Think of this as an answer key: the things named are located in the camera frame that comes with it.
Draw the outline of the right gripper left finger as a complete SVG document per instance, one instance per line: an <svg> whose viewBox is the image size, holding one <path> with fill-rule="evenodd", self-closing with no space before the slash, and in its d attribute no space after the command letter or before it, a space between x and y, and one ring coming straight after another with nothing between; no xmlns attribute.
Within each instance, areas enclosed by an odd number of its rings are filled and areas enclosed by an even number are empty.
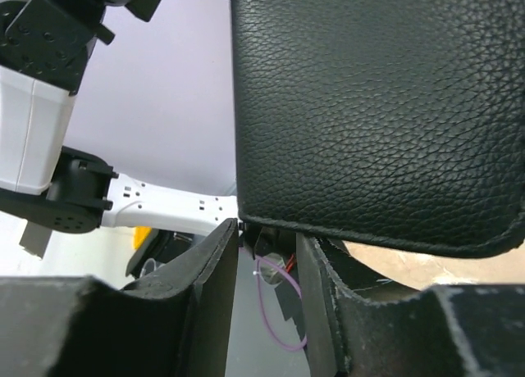
<svg viewBox="0 0 525 377"><path fill-rule="evenodd" d="M92 276L1 280L4 376L223 376L238 224L117 289Z"/></svg>

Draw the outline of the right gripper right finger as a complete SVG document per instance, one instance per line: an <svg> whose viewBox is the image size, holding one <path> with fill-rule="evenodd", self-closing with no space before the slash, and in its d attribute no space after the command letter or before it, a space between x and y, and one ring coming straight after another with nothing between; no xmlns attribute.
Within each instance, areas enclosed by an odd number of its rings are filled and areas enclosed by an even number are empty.
<svg viewBox="0 0 525 377"><path fill-rule="evenodd" d="M313 376L521 376L521 284L404 286L326 238L296 237Z"/></svg>

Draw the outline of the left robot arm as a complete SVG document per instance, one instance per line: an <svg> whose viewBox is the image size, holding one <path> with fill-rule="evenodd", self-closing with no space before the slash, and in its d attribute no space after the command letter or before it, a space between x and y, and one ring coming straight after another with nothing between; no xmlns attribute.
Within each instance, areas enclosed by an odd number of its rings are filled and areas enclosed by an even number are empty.
<svg viewBox="0 0 525 377"><path fill-rule="evenodd" d="M96 43L115 37L108 7L152 19L161 0L1 0L1 209L68 234L139 227L206 236L238 216L233 196L210 196L119 174L64 146Z"/></svg>

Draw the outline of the black tool case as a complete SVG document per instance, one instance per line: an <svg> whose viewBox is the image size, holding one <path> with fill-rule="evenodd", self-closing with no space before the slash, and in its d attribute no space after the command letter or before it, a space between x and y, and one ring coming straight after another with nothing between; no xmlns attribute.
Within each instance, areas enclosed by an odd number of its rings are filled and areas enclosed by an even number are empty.
<svg viewBox="0 0 525 377"><path fill-rule="evenodd" d="M524 240L524 0L231 0L240 218L447 257Z"/></svg>

